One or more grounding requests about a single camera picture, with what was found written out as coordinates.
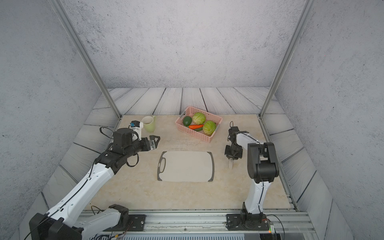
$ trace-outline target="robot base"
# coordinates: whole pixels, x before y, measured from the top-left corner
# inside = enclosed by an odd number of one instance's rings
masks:
[[[127,232],[142,232],[144,230],[145,217],[144,214],[130,214],[128,215],[127,226],[124,228],[111,227],[104,230],[104,232],[125,231],[128,227]]]
[[[259,214],[250,214],[245,208],[243,203],[243,209],[240,214],[227,214],[227,224],[225,227],[229,231],[269,231],[270,225],[266,219],[265,214],[262,212]]]

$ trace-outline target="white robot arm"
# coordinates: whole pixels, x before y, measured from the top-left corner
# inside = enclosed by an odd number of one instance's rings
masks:
[[[263,203],[268,187],[279,176],[275,146],[271,142],[262,143],[238,127],[229,129],[228,141],[232,144],[225,148],[229,159],[242,158],[243,148],[247,150],[247,169],[251,178],[248,197],[243,204],[242,219],[259,220],[263,217]],[[268,160],[261,161],[260,156]]]
[[[128,222],[128,209],[116,204],[86,220],[77,222],[77,219],[97,191],[123,165],[135,166],[129,165],[127,158],[137,155],[138,163],[138,152],[157,148],[160,137],[151,135],[149,140],[146,137],[142,138],[142,128],[142,122],[133,121],[129,128],[120,128],[113,132],[113,143],[107,147],[107,151],[95,159],[91,169],[71,192],[46,214],[36,214],[30,220],[32,240],[81,240],[89,239],[105,229],[111,231],[128,229],[131,224]]]

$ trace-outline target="metal frame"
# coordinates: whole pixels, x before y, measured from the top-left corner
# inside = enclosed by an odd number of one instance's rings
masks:
[[[266,125],[265,125],[264,121],[261,118],[259,118],[258,120],[259,120],[259,123],[260,123],[260,127],[262,128],[265,140],[267,142],[272,142],[271,137],[269,136],[268,130],[266,129]],[[283,165],[281,164],[280,159],[278,159],[277,163],[278,163],[279,169],[280,169],[279,176],[280,176],[280,179],[281,179],[281,183],[283,184],[284,190],[285,190],[285,192],[288,195],[288,199],[289,198],[291,199],[290,204],[293,204],[294,208],[297,211],[300,211],[299,206],[297,205],[297,199],[295,199],[294,195],[292,194],[291,187],[290,187],[289,182],[287,180],[287,177],[285,175],[285,172],[284,172],[284,169],[283,169]]]
[[[115,105],[111,95],[109,94],[108,89],[106,88],[104,82],[101,79],[101,76],[97,72],[92,60],[90,59],[89,55],[87,54],[84,45],[81,43],[80,38],[77,35],[76,31],[74,30],[67,14],[65,13],[64,8],[63,8],[60,0],[49,0],[49,2],[51,4],[53,10],[57,14],[57,17],[59,18],[60,22],[62,23],[64,29],[66,30],[66,32],[68,33],[72,42],[76,46],[77,51],[79,52],[85,65],[87,66],[88,70],[90,71],[93,79],[95,80],[96,84],[99,86],[102,94],[105,96],[105,99],[107,100],[108,104],[111,106],[114,113],[120,119],[121,113],[120,113],[119,109]]]
[[[268,233],[266,231],[235,231],[225,228],[226,214],[238,214],[236,210],[130,210],[130,214],[145,214],[144,231],[137,233]],[[295,210],[264,209],[264,213],[274,214],[283,222],[285,233],[315,233],[307,212]],[[85,210],[79,220],[93,216],[91,210]],[[283,229],[274,216],[268,217],[276,232]]]
[[[299,22],[296,25],[295,31],[293,32],[293,35],[291,37],[291,41],[288,45],[288,48],[285,52],[285,55],[283,57],[283,60],[281,61],[280,67],[277,70],[275,79],[273,80],[271,87],[269,88],[268,95],[266,96],[264,105],[262,107],[262,110],[260,112],[260,119],[263,119],[263,116],[265,115],[269,103],[271,102],[273,96],[275,95],[275,92],[277,90],[277,87],[280,84],[281,78],[283,77],[284,71],[292,57],[293,52],[295,51],[295,47],[297,45],[297,42],[300,39],[301,34],[303,33],[304,27],[308,21],[309,16],[311,15],[311,12],[313,10],[313,7],[316,3],[316,0],[307,0],[307,2],[304,5],[303,12],[301,13],[301,16],[299,18]]]

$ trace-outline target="metal pole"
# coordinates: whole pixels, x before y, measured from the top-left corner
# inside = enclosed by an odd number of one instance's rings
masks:
[[[93,79],[95,80],[96,84],[99,86],[102,94],[105,96],[105,99],[107,100],[108,104],[111,106],[117,117],[121,118],[121,113],[116,107],[111,95],[109,94],[108,89],[105,87],[104,82],[101,80],[101,77],[99,73],[97,72],[95,66],[92,63],[92,60],[90,59],[89,55],[87,54],[84,45],[81,43],[79,36],[75,32],[67,14],[64,11],[63,6],[60,3],[60,0],[49,0],[51,3],[51,6],[55,13],[57,14],[57,17],[59,18],[60,22],[62,23],[64,29],[68,33],[69,37],[72,39],[72,42],[76,46],[77,51],[79,52],[81,58],[83,59],[85,65],[87,66],[88,70],[91,72],[91,75]]]
[[[264,134],[264,137],[265,137],[265,141],[266,142],[272,142],[271,136],[269,136],[268,130],[266,129],[266,125],[265,125],[264,121],[261,118],[259,118],[259,123],[260,123],[260,127],[261,127],[261,129],[263,131],[263,134]],[[284,190],[285,190],[285,192],[287,194],[290,195],[290,197],[292,199],[292,204],[295,207],[295,209],[297,211],[300,211],[299,206],[297,205],[297,199],[295,198],[295,196],[292,193],[292,189],[291,189],[291,187],[289,185],[288,178],[285,175],[285,172],[284,172],[284,169],[283,169],[283,165],[281,164],[281,161],[280,161],[279,158],[277,159],[277,164],[279,165],[279,169],[280,169],[279,176],[280,176],[280,179],[281,179],[281,183],[283,184]]]
[[[316,3],[316,0],[307,0],[307,2],[305,3],[303,12],[301,13],[301,16],[299,18],[299,22],[297,23],[295,31],[293,32],[289,46],[285,52],[283,60],[281,61],[281,64],[280,64],[280,67],[276,73],[275,79],[273,80],[271,87],[269,88],[268,95],[266,96],[264,105],[263,105],[262,110],[260,112],[260,118],[261,119],[265,115],[266,110],[268,109],[269,103],[271,102],[273,95],[275,94],[277,87],[279,86],[279,83],[281,81],[281,78],[283,77],[283,73],[285,71],[285,68],[287,67],[289,60],[292,57],[292,54],[295,50],[295,46],[297,45],[297,42],[299,41],[300,36],[303,33],[304,27],[307,23],[309,16],[311,15],[311,12],[313,10],[315,3]]]

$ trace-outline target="plastic basket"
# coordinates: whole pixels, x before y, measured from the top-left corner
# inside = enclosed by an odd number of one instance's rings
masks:
[[[204,133],[201,133],[201,132],[197,132],[195,130],[192,130],[192,129],[189,129],[188,127],[185,127],[183,125],[183,119],[185,116],[190,116],[192,117],[195,113],[203,113],[205,115],[205,119],[206,121],[213,121],[215,124],[216,124],[216,129],[215,131],[212,133],[211,136],[208,136],[208,135],[205,135]],[[201,109],[198,109],[198,108],[194,108],[194,107],[187,107],[185,109],[185,111],[179,116],[179,118],[175,121],[176,123],[176,126],[177,126],[177,129],[182,131],[182,132],[186,132],[188,133],[189,135],[192,135],[194,137],[197,137],[205,142],[211,142],[212,138],[214,137],[216,131],[218,130],[221,122],[223,121],[223,118],[222,117],[219,117],[219,116],[216,116],[215,114],[212,114],[212,113],[209,113],[209,112],[206,112],[206,111],[203,111]]]

